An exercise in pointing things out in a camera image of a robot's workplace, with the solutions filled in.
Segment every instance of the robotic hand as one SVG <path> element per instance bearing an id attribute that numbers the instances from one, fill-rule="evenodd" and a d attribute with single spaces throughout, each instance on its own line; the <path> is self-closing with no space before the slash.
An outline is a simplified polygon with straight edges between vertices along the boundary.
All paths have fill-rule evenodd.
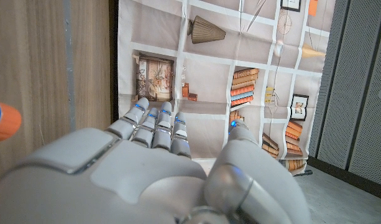
<path id="1" fill-rule="evenodd" d="M 242 121 L 207 177 L 190 159 L 184 114 L 148 106 L 26 157 L 0 180 L 0 223 L 310 222 L 293 177 Z"/>

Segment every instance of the wooden wall panel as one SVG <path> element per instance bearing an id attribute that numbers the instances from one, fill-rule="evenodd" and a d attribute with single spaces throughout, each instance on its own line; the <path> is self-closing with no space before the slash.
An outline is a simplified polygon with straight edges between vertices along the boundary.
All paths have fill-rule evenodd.
<path id="1" fill-rule="evenodd" d="M 110 114 L 109 1 L 71 0 L 76 127 L 107 128 Z"/>
<path id="2" fill-rule="evenodd" d="M 0 142 L 0 176 L 70 132 L 64 1 L 0 1 L 0 101 L 22 126 Z M 71 0 L 76 128 L 111 123 L 109 1 Z"/>
<path id="3" fill-rule="evenodd" d="M 0 175 L 69 132 L 67 100 L 62 2 L 0 1 L 0 101 L 22 115 L 0 142 Z"/>

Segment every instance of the lampshade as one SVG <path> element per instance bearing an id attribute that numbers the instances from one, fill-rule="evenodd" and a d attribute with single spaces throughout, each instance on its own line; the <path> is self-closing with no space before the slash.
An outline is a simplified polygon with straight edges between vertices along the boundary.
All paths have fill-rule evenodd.
<path id="1" fill-rule="evenodd" d="M 225 39 L 226 32 L 207 20 L 196 16 L 193 22 L 189 21 L 188 35 L 194 44 Z"/>

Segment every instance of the printed backdrop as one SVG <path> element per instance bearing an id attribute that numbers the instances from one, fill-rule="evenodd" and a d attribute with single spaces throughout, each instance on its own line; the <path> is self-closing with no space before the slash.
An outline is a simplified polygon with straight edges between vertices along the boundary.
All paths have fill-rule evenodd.
<path id="1" fill-rule="evenodd" d="M 133 55 L 173 60 L 173 115 L 186 113 L 192 158 L 208 167 L 227 142 L 234 72 L 258 68 L 253 100 L 236 114 L 261 147 L 267 143 L 263 136 L 273 142 L 269 146 L 277 145 L 276 159 L 292 174 L 303 172 L 334 5 L 335 0 L 120 0 L 119 115 L 134 104 Z M 224 30 L 224 40 L 192 44 L 188 23 L 196 16 Z M 182 79 L 198 101 L 182 97 Z M 301 126 L 295 142 L 288 138 L 290 120 Z M 300 153 L 289 153 L 288 141 Z"/>

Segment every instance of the framed picture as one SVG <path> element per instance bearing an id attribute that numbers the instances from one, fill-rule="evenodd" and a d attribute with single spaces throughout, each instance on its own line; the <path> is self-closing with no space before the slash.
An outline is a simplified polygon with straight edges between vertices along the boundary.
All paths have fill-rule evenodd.
<path id="1" fill-rule="evenodd" d="M 280 7 L 282 9 L 300 12 L 301 11 L 301 0 L 281 0 Z"/>
<path id="2" fill-rule="evenodd" d="M 305 121 L 309 96 L 294 94 L 291 102 L 290 121 Z"/>

